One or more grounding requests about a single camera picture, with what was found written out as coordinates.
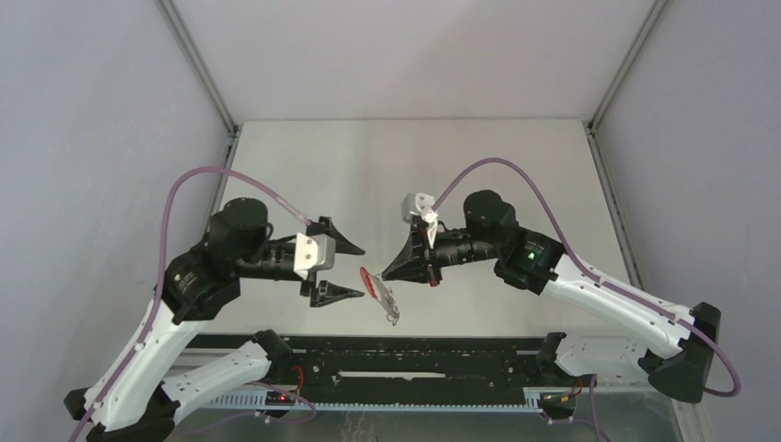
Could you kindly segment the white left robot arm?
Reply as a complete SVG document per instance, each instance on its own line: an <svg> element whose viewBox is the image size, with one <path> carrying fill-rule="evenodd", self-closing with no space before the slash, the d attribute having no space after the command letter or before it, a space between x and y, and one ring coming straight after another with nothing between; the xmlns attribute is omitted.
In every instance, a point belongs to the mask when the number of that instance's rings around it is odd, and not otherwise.
<svg viewBox="0 0 781 442"><path fill-rule="evenodd" d="M189 414L236 387L280 383L293 352L276 332L258 331L232 353L172 376L186 346L240 294L244 279L294 281L314 308L357 297L319 280L337 254L361 255L323 216L304 232L274 238L266 205L236 198L211 216L202 239L173 259L125 353L93 387L72 390L65 406L89 441L162 441Z"/></svg>

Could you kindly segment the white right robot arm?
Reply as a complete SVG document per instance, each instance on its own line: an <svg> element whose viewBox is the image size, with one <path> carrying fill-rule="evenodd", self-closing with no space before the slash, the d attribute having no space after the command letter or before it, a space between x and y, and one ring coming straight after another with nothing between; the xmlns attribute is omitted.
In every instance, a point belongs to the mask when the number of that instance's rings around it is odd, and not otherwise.
<svg viewBox="0 0 781 442"><path fill-rule="evenodd" d="M406 196L402 218L409 237L382 280L436 286L446 267L493 261L506 285L571 303L623 331L619 337L549 333L535 361L541 381L558 385L569 376L601 373L645 378L676 401L702 401L721 322L718 308L675 304L593 269L562 242L522 227L515 208L496 192L466 197L462 228L443 227L434 202L423 193Z"/></svg>

